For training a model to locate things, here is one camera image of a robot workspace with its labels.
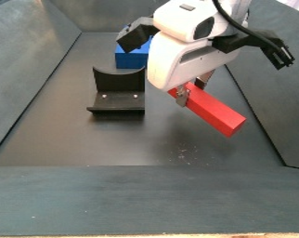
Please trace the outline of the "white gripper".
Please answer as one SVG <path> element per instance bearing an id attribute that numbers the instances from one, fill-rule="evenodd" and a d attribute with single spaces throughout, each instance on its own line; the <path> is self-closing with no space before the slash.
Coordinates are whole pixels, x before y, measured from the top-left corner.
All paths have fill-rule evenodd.
<path id="1" fill-rule="evenodd" d="M 220 36 L 238 31 L 219 13 L 212 0 L 170 0 L 154 13 L 160 32 L 150 44 L 148 79 L 163 91 L 176 88 L 176 103 L 184 107 L 190 89 L 182 86 L 195 79 L 204 89 L 219 66 L 232 61 L 239 49 L 224 53 L 212 47 Z"/>

